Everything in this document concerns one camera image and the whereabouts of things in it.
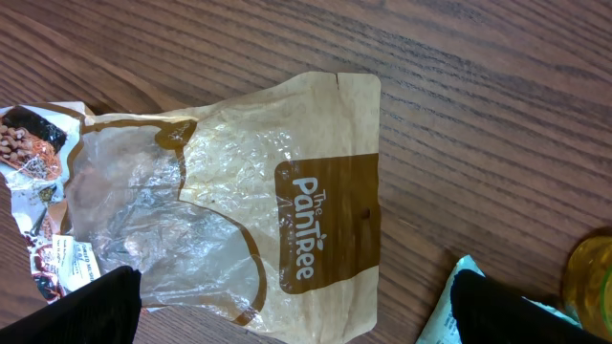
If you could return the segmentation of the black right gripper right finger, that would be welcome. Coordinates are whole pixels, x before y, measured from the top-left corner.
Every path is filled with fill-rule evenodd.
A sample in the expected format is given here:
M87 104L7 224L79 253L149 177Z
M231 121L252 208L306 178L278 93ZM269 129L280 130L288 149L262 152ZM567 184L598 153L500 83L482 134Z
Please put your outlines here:
M455 275L450 302L463 344L606 343L472 270Z

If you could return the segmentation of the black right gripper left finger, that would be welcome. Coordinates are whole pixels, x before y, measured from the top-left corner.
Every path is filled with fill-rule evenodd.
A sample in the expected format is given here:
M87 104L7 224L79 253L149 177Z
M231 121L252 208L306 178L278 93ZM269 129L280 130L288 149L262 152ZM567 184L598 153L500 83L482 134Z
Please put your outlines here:
M1 330L2 343L123 344L134 340L141 273L114 269Z

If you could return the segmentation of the mint green wet wipes pack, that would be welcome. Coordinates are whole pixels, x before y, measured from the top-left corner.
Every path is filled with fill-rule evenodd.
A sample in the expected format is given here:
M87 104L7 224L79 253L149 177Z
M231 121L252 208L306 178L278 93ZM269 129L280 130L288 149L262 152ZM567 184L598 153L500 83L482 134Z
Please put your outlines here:
M460 335L458 333L456 320L452 315L451 310L451 302L450 302L450 289L453 284L455 275L462 270L472 270L484 277L485 274L482 270L477 266L475 261L471 258L471 256L466 255L458 260L455 267L453 268L447 282L445 288L440 296L436 307L431 315L431 317L426 322L425 327L423 328L420 336L417 341L419 343L431 343L431 344L455 344L461 343ZM550 312L551 314L570 322L573 325L578 326L582 329L581 324L574 320L573 318L563 314L562 312L550 307L543 305L541 303L537 303L528 298L525 298L535 305L541 307L543 310Z

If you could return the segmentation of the yellow oil bottle silver cap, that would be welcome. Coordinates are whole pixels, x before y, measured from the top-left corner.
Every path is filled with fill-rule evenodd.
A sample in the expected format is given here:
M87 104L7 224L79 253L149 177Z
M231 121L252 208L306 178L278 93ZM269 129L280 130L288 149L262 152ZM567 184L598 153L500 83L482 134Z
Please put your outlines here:
M610 236L594 236L576 247L564 273L562 297L586 331L611 340Z

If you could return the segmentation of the brown snack packet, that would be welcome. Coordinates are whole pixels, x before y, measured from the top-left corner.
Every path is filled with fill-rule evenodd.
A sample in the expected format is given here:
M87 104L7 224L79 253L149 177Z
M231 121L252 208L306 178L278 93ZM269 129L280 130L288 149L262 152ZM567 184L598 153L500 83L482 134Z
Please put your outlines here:
M128 266L141 313L197 307L288 343L372 330L380 97L374 75L309 72L153 115L3 108L1 173L47 306Z

